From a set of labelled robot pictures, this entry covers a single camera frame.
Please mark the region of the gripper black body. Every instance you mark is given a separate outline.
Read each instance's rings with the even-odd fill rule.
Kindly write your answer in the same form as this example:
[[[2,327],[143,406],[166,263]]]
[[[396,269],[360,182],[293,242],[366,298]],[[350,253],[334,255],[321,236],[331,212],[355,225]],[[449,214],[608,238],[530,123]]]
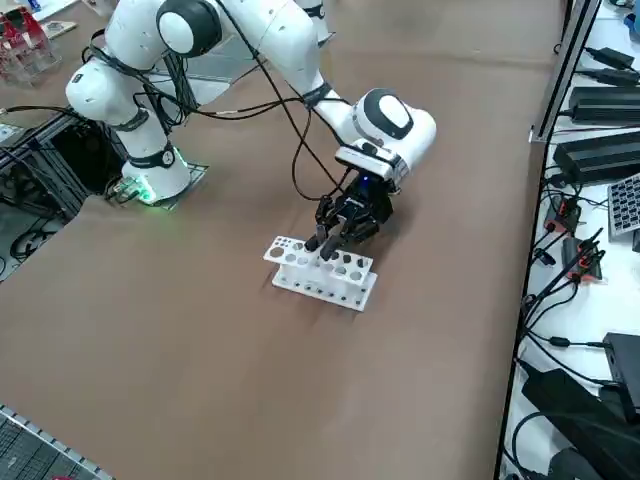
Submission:
[[[346,190],[335,198],[330,227],[357,229],[383,224],[393,213],[390,183],[373,174],[358,173]]]

